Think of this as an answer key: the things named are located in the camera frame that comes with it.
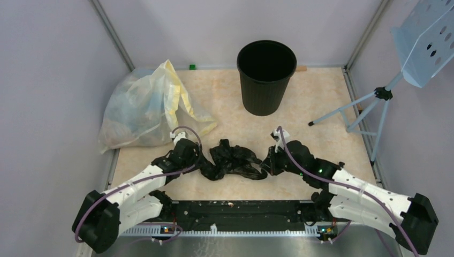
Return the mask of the black plastic trash bag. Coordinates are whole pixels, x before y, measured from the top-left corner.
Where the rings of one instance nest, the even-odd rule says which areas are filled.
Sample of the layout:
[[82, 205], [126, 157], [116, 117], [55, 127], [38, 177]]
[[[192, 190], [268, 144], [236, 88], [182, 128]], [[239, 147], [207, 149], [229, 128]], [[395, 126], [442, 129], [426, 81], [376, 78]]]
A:
[[255, 164], [261, 164], [262, 160], [246, 147], [231, 146], [228, 139], [221, 139], [219, 145], [211, 148], [209, 153], [213, 161], [210, 162], [201, 155], [196, 167], [211, 181], [223, 179], [226, 175], [239, 175], [251, 180], [267, 178], [265, 171], [254, 167]]

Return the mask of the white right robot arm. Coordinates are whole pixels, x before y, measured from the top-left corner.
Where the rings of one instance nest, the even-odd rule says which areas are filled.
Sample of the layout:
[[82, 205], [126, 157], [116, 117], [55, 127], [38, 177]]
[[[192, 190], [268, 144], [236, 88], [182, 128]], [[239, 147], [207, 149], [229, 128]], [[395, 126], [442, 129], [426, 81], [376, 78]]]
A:
[[356, 222], [395, 239], [414, 255], [426, 255], [439, 220], [431, 201], [417, 193], [407, 196], [388, 191], [349, 173], [341, 162], [316, 158], [308, 147], [281, 127], [271, 132], [276, 141], [269, 147], [261, 168], [272, 176], [290, 172], [319, 189], [314, 214]]

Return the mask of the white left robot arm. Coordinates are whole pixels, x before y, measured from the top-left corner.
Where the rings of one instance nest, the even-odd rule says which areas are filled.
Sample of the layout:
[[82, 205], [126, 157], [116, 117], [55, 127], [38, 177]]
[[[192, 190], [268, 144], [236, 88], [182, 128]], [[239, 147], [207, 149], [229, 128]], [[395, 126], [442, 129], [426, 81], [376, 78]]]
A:
[[133, 178], [109, 190], [89, 192], [72, 224], [75, 241], [87, 244], [94, 252], [103, 253], [121, 233], [135, 225], [156, 218], [166, 221], [172, 213], [160, 188], [180, 175], [196, 170], [202, 156], [202, 143], [188, 138], [187, 126], [182, 132], [170, 132], [174, 148], [155, 158]]

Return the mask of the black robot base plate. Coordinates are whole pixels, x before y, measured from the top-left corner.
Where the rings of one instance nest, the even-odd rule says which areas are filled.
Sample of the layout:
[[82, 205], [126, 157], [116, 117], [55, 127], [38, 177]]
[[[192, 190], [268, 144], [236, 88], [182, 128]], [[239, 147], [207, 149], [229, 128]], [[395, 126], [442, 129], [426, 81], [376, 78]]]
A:
[[175, 223], [184, 231], [302, 231], [307, 225], [336, 224], [327, 209], [308, 200], [174, 201], [152, 223]]

